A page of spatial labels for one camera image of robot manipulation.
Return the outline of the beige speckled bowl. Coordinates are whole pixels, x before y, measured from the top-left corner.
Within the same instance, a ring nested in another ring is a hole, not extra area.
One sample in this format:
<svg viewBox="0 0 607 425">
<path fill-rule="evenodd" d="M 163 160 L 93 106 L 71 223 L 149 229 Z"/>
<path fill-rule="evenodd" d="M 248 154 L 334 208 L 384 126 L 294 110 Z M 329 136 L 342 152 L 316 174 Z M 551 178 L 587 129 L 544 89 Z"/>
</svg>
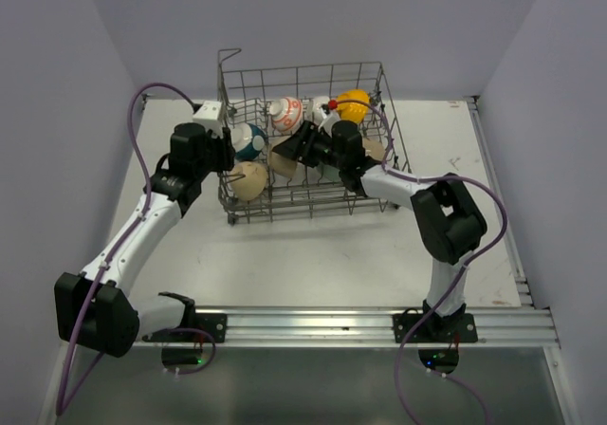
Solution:
<svg viewBox="0 0 607 425">
<path fill-rule="evenodd" d="M 268 147 L 267 164 L 268 167 L 277 175 L 286 178 L 293 178 L 297 171 L 298 163 L 295 160 L 276 154 L 273 149 L 281 143 L 288 140 L 288 136 L 283 136 L 273 140 Z"/>
</svg>

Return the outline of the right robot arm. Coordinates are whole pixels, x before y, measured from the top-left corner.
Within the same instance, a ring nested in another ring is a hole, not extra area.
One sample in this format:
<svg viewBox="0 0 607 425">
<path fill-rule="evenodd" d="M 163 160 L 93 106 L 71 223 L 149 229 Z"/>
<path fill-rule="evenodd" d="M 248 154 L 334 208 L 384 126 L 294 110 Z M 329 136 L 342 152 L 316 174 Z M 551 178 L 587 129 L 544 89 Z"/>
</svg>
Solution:
<svg viewBox="0 0 607 425">
<path fill-rule="evenodd" d="M 306 121 L 272 152 L 308 167 L 331 166 L 348 191 L 413 212 L 423 246 L 432 257 L 431 286 L 417 331 L 434 342 L 451 336 L 466 310 L 467 261 L 487 233 L 487 222 L 459 177 L 450 174 L 424 182 L 383 165 L 366 153 L 362 135 L 351 121 L 337 122 L 331 133 Z"/>
</svg>

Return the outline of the beige bowl olive drawing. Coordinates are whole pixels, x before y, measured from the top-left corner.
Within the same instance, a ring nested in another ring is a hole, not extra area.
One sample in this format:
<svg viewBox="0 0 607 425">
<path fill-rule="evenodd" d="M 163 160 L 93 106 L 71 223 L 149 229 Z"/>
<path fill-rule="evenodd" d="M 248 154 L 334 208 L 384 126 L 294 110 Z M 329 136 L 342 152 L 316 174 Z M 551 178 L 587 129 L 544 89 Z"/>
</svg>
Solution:
<svg viewBox="0 0 607 425">
<path fill-rule="evenodd" d="M 362 145 L 365 149 L 367 156 L 377 161 L 382 161 L 384 159 L 385 149 L 379 141 L 374 139 L 363 138 Z"/>
</svg>

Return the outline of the cream bowl bird drawing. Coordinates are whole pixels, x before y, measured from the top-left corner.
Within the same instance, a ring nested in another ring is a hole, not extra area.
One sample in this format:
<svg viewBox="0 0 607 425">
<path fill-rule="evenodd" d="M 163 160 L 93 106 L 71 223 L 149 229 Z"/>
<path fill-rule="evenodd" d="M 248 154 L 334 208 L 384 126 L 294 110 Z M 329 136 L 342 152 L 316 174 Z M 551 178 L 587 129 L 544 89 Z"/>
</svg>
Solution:
<svg viewBox="0 0 607 425">
<path fill-rule="evenodd" d="M 249 202 L 264 191 L 267 185 L 267 169 L 259 162 L 237 163 L 228 173 L 228 183 L 239 200 Z"/>
</svg>

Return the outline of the mint green flower bowl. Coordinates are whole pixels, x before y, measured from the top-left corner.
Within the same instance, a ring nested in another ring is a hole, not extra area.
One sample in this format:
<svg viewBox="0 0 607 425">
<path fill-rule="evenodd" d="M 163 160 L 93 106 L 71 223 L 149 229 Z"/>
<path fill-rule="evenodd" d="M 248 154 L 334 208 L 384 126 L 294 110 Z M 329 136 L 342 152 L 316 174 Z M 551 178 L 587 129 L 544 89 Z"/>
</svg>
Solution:
<svg viewBox="0 0 607 425">
<path fill-rule="evenodd" d="M 333 166 L 323 165 L 322 166 L 322 177 L 326 178 L 327 180 L 329 180 L 331 182 L 339 183 L 340 182 L 340 171 Z"/>
</svg>

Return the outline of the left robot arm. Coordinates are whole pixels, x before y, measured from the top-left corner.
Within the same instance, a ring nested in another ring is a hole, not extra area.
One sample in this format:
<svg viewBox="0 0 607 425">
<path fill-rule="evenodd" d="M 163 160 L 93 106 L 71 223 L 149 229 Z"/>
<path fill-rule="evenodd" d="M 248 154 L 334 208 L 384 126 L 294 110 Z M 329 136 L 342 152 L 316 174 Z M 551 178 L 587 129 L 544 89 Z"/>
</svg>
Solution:
<svg viewBox="0 0 607 425">
<path fill-rule="evenodd" d="M 176 342 L 194 336 L 192 299 L 161 292 L 132 305 L 129 295 L 159 242 L 200 196 L 203 180 L 231 171 L 234 161 L 229 128 L 196 122 L 175 127 L 169 152 L 148 176 L 124 226 L 80 273 L 64 273 L 55 283 L 61 340 L 119 358 L 135 341 L 156 332 L 166 332 Z"/>
</svg>

